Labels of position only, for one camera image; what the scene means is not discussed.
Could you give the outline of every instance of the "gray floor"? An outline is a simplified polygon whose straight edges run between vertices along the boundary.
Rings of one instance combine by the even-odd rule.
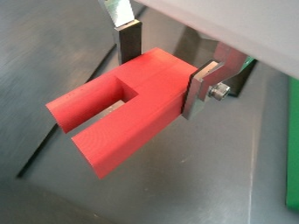
[[[184,26],[152,10],[142,20],[144,49],[175,53]],[[202,63],[215,45],[199,46]],[[104,70],[116,65],[115,55]],[[24,179],[112,222],[299,222],[284,203],[287,76],[267,65],[258,64],[238,99],[211,100],[191,122],[179,117],[104,179],[72,144],[77,131],[55,131]]]

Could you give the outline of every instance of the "red block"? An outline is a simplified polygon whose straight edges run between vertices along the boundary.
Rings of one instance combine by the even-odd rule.
[[[115,102],[126,102],[72,138],[100,178],[180,115],[195,70],[155,48],[47,104],[68,132]]]

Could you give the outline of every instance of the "red plastic part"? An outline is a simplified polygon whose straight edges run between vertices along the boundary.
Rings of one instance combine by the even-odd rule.
[[[100,178],[180,115],[195,70],[155,48],[47,104],[68,132],[115,102],[126,102],[72,138]]]

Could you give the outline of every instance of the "gray surface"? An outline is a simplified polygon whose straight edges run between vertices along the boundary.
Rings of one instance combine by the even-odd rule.
[[[298,0],[136,0],[299,78]]]
[[[16,176],[55,124],[44,104],[87,81],[112,45],[96,0],[0,2],[0,178]]]
[[[0,205],[4,224],[111,224],[92,212],[20,180],[0,182]]]
[[[142,21],[144,48],[175,52],[183,26],[151,10]],[[212,55],[204,43],[198,61]],[[116,65],[115,55],[106,70]],[[298,223],[284,207],[286,104],[287,77],[260,63],[238,99],[179,117],[104,179],[71,141],[79,129],[53,133],[24,178],[119,224]]]

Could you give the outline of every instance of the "machine part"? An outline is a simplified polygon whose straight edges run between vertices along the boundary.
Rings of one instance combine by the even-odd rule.
[[[202,89],[202,78],[210,73],[210,71],[218,66],[218,62],[211,60],[192,75],[188,83],[188,91],[184,97],[184,104],[182,107],[182,115],[186,119],[192,119],[192,116],[202,111],[204,101],[199,99],[199,92]]]
[[[286,204],[299,210],[299,80],[290,78]]]
[[[196,67],[155,48],[47,104],[68,132],[115,102],[126,102],[72,138],[100,178],[182,114],[194,71]]]
[[[230,86],[228,95],[234,97],[239,97],[243,87],[246,86],[248,76],[256,66],[258,60],[247,57],[247,61],[240,69],[238,75],[231,77],[228,80],[224,80],[223,83]]]
[[[143,23],[135,20],[130,0],[98,0],[108,21],[112,21],[119,65],[142,54]]]
[[[143,23],[138,20],[115,28],[119,65],[142,54],[142,30]]]
[[[98,0],[107,16],[112,19],[115,27],[135,20],[130,0]]]
[[[214,59],[212,62],[208,62],[206,66],[203,66],[199,73],[191,76],[186,101],[182,108],[182,115],[188,120],[192,119],[203,109],[203,103],[210,98],[211,89],[214,88],[215,90],[215,86],[219,85],[220,82],[239,73],[247,55],[219,42]]]
[[[222,82],[211,88],[210,96],[218,101],[222,101],[230,93],[230,87]]]

